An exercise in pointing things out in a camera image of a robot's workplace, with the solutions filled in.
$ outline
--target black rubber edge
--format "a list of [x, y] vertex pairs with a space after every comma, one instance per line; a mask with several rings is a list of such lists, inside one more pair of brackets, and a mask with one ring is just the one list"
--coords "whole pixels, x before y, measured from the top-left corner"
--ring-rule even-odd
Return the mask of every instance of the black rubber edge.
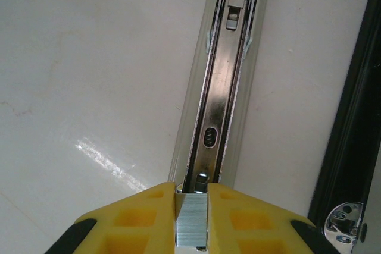
[[95, 224], [92, 218], [73, 224], [45, 254], [73, 254]]
[[381, 139], [381, 0], [368, 0], [308, 218], [366, 203]]
[[291, 221], [291, 225], [299, 236], [302, 237], [313, 254], [340, 254], [318, 228], [299, 220]]

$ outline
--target square cutout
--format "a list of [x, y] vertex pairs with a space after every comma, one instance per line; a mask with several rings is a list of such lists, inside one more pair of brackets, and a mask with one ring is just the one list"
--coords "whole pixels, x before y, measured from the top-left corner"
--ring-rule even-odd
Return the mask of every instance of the square cutout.
[[157, 211], [155, 209], [133, 208], [121, 211], [115, 220], [115, 226], [149, 227], [154, 225]]
[[239, 239], [241, 254], [288, 254], [284, 242], [281, 239]]
[[97, 254], [144, 254], [148, 240], [148, 235], [112, 234]]
[[231, 193], [220, 193], [220, 198], [222, 199], [235, 199], [235, 197]]
[[151, 193], [148, 195], [149, 199], [159, 199], [164, 196], [164, 192], [162, 190], [158, 190], [157, 192]]
[[253, 209], [235, 209], [230, 211], [230, 221], [235, 230], [272, 229], [267, 214]]

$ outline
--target white surface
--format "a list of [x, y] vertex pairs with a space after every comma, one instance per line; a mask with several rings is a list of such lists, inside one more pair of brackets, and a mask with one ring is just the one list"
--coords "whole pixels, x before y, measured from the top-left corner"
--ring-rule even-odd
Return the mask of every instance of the white surface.
[[[0, 252], [166, 180], [205, 0], [0, 0]], [[236, 189], [306, 214], [366, 0], [268, 0]]]

